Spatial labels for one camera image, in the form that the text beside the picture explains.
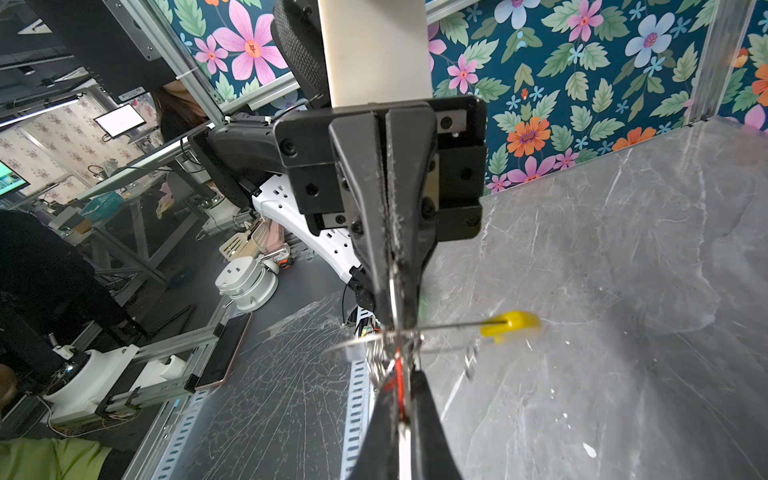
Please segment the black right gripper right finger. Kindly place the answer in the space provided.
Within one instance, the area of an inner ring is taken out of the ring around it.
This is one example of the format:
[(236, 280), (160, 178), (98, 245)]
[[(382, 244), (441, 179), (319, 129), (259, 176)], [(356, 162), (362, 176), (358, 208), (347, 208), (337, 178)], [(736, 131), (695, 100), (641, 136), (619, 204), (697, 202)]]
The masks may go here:
[(419, 480), (461, 480), (423, 371), (411, 375), (411, 472)]

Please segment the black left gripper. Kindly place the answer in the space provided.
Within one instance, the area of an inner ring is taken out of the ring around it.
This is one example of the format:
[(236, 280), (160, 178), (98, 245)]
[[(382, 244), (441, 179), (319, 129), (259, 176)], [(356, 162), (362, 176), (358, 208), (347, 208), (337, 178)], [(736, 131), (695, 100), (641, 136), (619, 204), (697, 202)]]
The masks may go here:
[(326, 108), (276, 123), (299, 212), (313, 234), (352, 232), (383, 326), (416, 325), (435, 238), (479, 233), (486, 123), (486, 103), (473, 95)]

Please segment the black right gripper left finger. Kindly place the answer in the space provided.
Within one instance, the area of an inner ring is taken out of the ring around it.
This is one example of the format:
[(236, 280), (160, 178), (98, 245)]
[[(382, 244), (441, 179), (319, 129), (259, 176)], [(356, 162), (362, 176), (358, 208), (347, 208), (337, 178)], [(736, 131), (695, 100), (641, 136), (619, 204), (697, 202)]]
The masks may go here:
[(397, 388), (383, 387), (376, 399), (350, 480), (395, 480), (399, 470), (398, 424), (400, 405)]

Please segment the red-capped key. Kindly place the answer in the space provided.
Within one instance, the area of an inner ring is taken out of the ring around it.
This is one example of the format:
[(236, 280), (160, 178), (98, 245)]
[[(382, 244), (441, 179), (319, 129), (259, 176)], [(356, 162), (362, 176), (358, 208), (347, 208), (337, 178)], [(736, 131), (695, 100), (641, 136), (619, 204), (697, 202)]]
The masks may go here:
[(392, 360), (391, 377), (389, 381), (391, 384), (391, 390), (395, 398), (395, 406), (397, 411), (397, 419), (401, 423), (408, 422), (408, 405), (407, 405), (407, 388), (406, 388), (406, 372), (404, 366), (403, 355), (400, 349), (395, 350), (394, 359)]

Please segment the large keyring with yellow sleeve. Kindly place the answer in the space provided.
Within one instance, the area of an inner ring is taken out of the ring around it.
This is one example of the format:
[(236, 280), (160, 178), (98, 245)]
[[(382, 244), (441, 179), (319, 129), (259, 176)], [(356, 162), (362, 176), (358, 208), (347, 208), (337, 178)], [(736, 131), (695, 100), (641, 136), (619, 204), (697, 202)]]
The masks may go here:
[(373, 383), (381, 386), (397, 365), (410, 372), (420, 367), (425, 355), (460, 352), (463, 354), (463, 375), (471, 380), (483, 347), (518, 339), (527, 343), (541, 328), (539, 316), (526, 311), (511, 311), (482, 321), (374, 331), (335, 344), (327, 348), (323, 356), (348, 363), (364, 362)]

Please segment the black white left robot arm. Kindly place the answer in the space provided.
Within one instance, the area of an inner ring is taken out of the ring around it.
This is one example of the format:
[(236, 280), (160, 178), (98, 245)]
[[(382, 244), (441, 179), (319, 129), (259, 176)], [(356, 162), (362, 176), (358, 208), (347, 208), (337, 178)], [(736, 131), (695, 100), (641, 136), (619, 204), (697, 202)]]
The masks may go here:
[(194, 151), (234, 204), (314, 248), (386, 328), (416, 326), (423, 272), (441, 242), (481, 226), (483, 100), (435, 98), (420, 1), (279, 1), (251, 21), (232, 3), (215, 34), (234, 66), (288, 66), (309, 107), (240, 114)]

